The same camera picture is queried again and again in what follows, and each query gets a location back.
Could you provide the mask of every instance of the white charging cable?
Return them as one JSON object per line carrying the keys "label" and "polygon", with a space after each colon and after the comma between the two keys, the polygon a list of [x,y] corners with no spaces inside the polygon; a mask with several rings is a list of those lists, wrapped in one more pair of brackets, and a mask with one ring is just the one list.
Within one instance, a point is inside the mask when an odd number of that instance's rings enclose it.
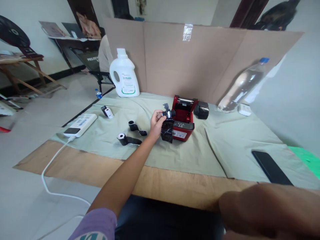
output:
{"label": "white charging cable", "polygon": [[62,193],[53,193],[50,192],[47,186],[46,181],[44,180],[44,173],[46,172],[47,168],[50,166],[50,164],[52,163],[52,161],[55,159],[55,157],[61,152],[62,149],[64,149],[64,147],[69,143],[72,142],[76,137],[72,136],[69,137],[68,141],[56,152],[56,154],[53,156],[53,158],[50,160],[50,162],[48,163],[48,165],[44,168],[44,170],[41,173],[41,179],[44,185],[44,188],[46,189],[47,193],[51,194],[51,195],[56,195],[56,196],[63,196],[63,197],[71,197],[71,198],[75,198],[78,200],[81,200],[83,202],[85,202],[86,204],[88,204],[89,206],[91,206],[91,203],[89,203],[87,200],[81,198],[81,197],[77,197],[77,196],[73,196],[73,195],[68,195],[68,194],[62,194]]}
{"label": "white charging cable", "polygon": [[[56,158],[56,156],[62,151],[62,149],[64,149],[64,147],[69,143],[72,142],[76,137],[72,136],[69,137],[68,141],[56,152],[56,154],[53,156],[53,158],[50,160],[50,162],[47,164],[47,166],[44,168],[44,170],[41,173],[41,179],[42,179],[42,183],[44,185],[44,188],[46,189],[46,192],[51,194],[51,195],[56,195],[56,196],[63,196],[63,197],[71,197],[71,198],[75,198],[78,200],[81,200],[83,202],[85,202],[86,204],[88,204],[89,206],[91,206],[91,203],[89,203],[87,200],[81,198],[81,197],[77,197],[77,196],[73,196],[73,195],[68,195],[68,194],[62,194],[62,193],[53,193],[50,192],[47,186],[46,181],[44,180],[44,173],[46,172],[47,168],[50,166],[50,164],[53,162],[53,160]],[[83,218],[83,215],[77,215],[74,216],[72,218],[70,218],[69,220],[65,221],[64,223],[60,224],[59,226],[57,226],[55,229],[51,230],[50,232],[46,233],[45,235],[43,235],[42,237],[38,238],[37,240],[41,240],[43,238],[45,238],[46,236],[50,235],[51,233],[53,233],[54,231],[58,230],[59,228],[61,228],[62,226],[64,226],[65,224],[67,224],[68,222],[70,222],[72,219],[74,218]]]}

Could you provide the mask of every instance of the tiled floor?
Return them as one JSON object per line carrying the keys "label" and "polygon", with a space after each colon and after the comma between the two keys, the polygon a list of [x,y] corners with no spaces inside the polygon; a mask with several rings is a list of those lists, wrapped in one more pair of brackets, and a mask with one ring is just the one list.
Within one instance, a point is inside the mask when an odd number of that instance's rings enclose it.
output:
{"label": "tiled floor", "polygon": [[[0,232],[1,239],[38,239],[67,219],[85,214],[88,206],[76,199],[48,195],[39,175],[13,169],[21,159],[39,147],[61,126],[96,100],[97,81],[78,73],[59,81],[68,89],[50,99],[33,99],[14,116],[0,117],[0,126],[12,127],[0,133]],[[103,92],[110,85],[102,85]],[[98,188],[60,179],[46,178],[52,191],[74,194],[93,201]],[[73,219],[45,239],[67,239],[80,219]]]}

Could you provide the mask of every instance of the person's hand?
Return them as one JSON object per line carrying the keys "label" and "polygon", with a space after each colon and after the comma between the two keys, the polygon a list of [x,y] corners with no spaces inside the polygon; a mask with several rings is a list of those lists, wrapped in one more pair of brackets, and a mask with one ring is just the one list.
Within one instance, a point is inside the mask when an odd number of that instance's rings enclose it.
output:
{"label": "person's hand", "polygon": [[166,116],[161,116],[162,110],[155,110],[151,117],[149,136],[157,140],[161,134],[162,123],[167,119]]}
{"label": "person's hand", "polygon": [[320,237],[320,193],[278,184],[226,192],[219,210],[224,240],[314,239]]}

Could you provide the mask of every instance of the purple sleeve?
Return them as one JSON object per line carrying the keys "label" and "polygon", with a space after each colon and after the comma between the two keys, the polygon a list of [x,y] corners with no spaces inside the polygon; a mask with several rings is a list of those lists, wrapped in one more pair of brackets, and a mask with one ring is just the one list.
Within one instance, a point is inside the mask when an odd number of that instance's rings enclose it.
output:
{"label": "purple sleeve", "polygon": [[98,235],[97,239],[113,240],[116,226],[117,217],[114,212],[107,208],[94,209],[84,216],[69,240],[87,239],[83,236],[88,237],[91,234]]}

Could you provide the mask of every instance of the cardboard panel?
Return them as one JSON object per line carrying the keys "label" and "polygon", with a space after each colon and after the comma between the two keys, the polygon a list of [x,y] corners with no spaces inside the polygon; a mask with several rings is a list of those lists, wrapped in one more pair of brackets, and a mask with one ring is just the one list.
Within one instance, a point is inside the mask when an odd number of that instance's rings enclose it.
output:
{"label": "cardboard panel", "polygon": [[117,58],[117,48],[125,48],[135,65],[141,92],[147,91],[146,60],[144,54],[143,22],[119,18],[104,18],[113,59]]}
{"label": "cardboard panel", "polygon": [[236,77],[262,57],[272,69],[303,35],[184,24],[105,19],[111,52],[125,48],[141,92],[198,98],[219,104]]}
{"label": "cardboard panel", "polygon": [[147,92],[209,102],[246,30],[193,26],[190,41],[183,33],[184,24],[145,22]]}
{"label": "cardboard panel", "polygon": [[270,58],[266,64],[266,73],[268,73],[302,35],[303,32],[246,30],[238,51],[208,102],[218,105],[239,74],[262,57]]}

